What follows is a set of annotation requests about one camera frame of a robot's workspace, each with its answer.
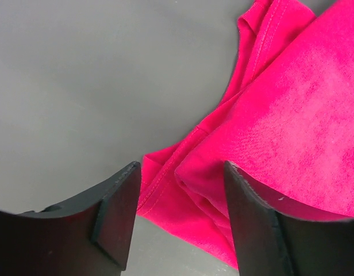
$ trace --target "black object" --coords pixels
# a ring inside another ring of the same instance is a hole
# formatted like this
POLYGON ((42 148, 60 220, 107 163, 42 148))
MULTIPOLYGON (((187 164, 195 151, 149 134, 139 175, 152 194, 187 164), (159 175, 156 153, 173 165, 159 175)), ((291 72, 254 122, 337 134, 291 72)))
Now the black object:
POLYGON ((140 164, 42 212, 0 212, 0 275, 114 276, 126 269, 140 164))
POLYGON ((240 276, 354 276, 354 218, 285 197, 229 162, 225 191, 240 276))

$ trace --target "stitching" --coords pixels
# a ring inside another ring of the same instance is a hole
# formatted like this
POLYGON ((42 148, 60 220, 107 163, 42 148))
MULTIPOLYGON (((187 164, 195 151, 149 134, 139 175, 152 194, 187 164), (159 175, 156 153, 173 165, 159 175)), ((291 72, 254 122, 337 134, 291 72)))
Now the stitching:
POLYGON ((283 18, 283 15, 284 15, 284 13, 286 12, 286 10, 287 10, 287 8, 288 8, 288 4, 289 4, 289 1, 287 1, 286 7, 284 7, 284 10, 283 10, 282 14, 280 15, 278 24, 276 25, 276 27, 275 27, 275 29, 274 29, 274 33, 273 33, 273 35, 272 35, 272 37, 271 37, 271 40, 270 40, 270 44, 269 44, 269 48, 268 48, 267 55, 266 55, 266 57, 265 57, 265 62, 264 62, 264 64, 266 64, 266 62, 267 62, 267 60, 268 60, 269 50, 270 50, 271 44, 272 44, 272 42, 273 42, 273 39, 274 39, 276 30, 278 29, 278 26, 279 26, 279 24, 280 24, 280 22, 281 22, 281 20, 282 20, 282 18, 283 18))
POLYGON ((263 4, 263 3, 261 3, 261 2, 259 2, 259 1, 255 1, 255 2, 254 2, 254 4, 259 5, 259 6, 260 6, 260 7, 262 7, 263 9, 265 9, 265 8, 266 8, 266 6, 264 6, 264 4, 263 4))
POLYGON ((280 0, 278 0, 276 6, 274 8, 274 11, 273 11, 273 13, 272 13, 272 15, 271 15, 271 17, 269 19, 269 22, 268 22, 268 25, 267 25, 266 29, 265 29, 265 32, 264 32, 264 35, 263 35, 263 39, 261 40, 261 43, 260 43, 260 46, 259 46, 259 51, 257 52, 256 60, 255 60, 255 63, 253 65, 251 81, 253 80, 253 77, 255 76, 255 70, 256 70, 257 62, 259 60, 259 56, 261 54, 261 50, 263 49, 264 40, 265 40, 266 35, 268 33, 268 30, 269 30, 269 27, 270 27, 270 23, 273 20, 273 17, 274 17, 274 15, 276 13, 276 10, 278 9, 279 3, 280 3, 280 0))
MULTIPOLYGON (((198 129, 204 131, 203 129, 201 129, 201 128, 199 128, 199 127, 197 126, 196 130, 194 131, 194 133, 195 133, 198 129)), ((193 144, 193 147, 195 147, 197 144, 199 144, 203 139, 204 139, 204 137, 200 137, 200 139, 198 139, 198 140, 193 144)), ((161 193, 160 193, 160 195, 158 196, 158 198, 155 200, 153 206, 151 206, 149 210, 147 210, 147 211, 145 211, 143 214, 141 214, 141 216, 145 216, 146 214, 148 214, 148 213, 154 208, 154 206, 159 202, 159 199, 161 198, 161 196, 163 195, 164 191, 166 190, 167 186, 168 186, 170 183, 171 183, 171 181, 168 181, 168 183, 166 183, 166 184, 164 185, 163 190, 161 191, 161 193)))
MULTIPOLYGON (((192 132, 191 132, 191 136, 198 130, 198 128, 195 128, 192 132)), ((181 145, 180 145, 180 150, 175 152, 175 156, 171 159, 170 163, 167 165, 167 167, 164 169, 163 173, 158 177, 158 179, 156 180, 152 190, 148 193, 148 195, 143 199, 143 201, 138 205, 137 209, 139 210, 144 204, 145 202, 149 199, 149 197, 152 195, 152 193, 154 193, 154 191, 156 190, 160 180, 165 176, 165 174, 167 173, 168 169, 173 165, 174 161, 179 157, 178 153, 182 150, 183 146, 187 143, 188 140, 185 140, 181 145)))

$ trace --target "pink fabric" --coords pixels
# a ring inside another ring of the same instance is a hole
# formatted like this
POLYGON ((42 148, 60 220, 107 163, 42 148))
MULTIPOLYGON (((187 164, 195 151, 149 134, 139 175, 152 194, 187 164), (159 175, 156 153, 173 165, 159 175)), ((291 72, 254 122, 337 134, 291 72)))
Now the pink fabric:
POLYGON ((239 57, 217 109, 180 143, 144 156, 140 216, 237 267, 223 191, 222 161, 236 160, 239 151, 229 147, 239 140, 225 141, 220 125, 227 125, 226 115, 242 90, 314 19, 312 11, 295 0, 255 1, 238 19, 239 57), (217 143, 223 143, 221 149, 217 143))
MULTIPOLYGON (((204 160, 228 159, 294 200, 354 216, 354 0, 304 30, 190 154, 203 159, 185 159, 183 179, 201 176, 204 160)), ((192 186, 221 182, 219 174, 192 186)))

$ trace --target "gray floor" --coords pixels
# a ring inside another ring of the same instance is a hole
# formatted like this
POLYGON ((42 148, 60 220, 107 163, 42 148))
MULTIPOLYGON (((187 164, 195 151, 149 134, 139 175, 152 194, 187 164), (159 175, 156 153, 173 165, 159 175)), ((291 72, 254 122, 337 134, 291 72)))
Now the gray floor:
MULTIPOLYGON (((251 3, 0 0, 0 209, 40 210, 180 140, 224 93, 251 3)), ((238 273, 138 218, 124 275, 238 273)))

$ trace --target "gray background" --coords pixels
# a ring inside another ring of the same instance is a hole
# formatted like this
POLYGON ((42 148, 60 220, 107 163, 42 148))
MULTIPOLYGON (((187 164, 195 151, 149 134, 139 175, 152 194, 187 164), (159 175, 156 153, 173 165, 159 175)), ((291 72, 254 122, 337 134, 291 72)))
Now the gray background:
MULTIPOLYGON (((0 209, 41 210, 180 140, 222 97, 251 4, 0 0, 0 209)), ((136 220, 124 275, 237 274, 136 220)))

